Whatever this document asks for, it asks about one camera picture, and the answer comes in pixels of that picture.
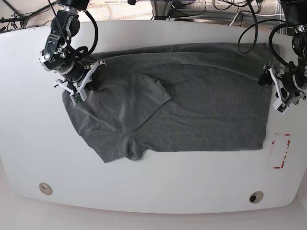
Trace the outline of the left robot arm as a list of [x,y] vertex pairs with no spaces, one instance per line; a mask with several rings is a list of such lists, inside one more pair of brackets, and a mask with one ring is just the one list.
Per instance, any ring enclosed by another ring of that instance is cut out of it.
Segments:
[[[285,22],[276,26],[269,35],[269,48],[274,57],[283,65],[279,72],[269,63],[264,66],[264,73],[259,78],[258,84],[275,85],[277,100],[273,104],[274,109],[283,113],[290,104],[298,104],[299,100],[305,100],[307,95],[307,2],[305,0],[282,0],[280,1]],[[286,62],[273,48],[275,33],[290,27],[294,29],[292,49],[297,55],[298,64],[292,61]]]

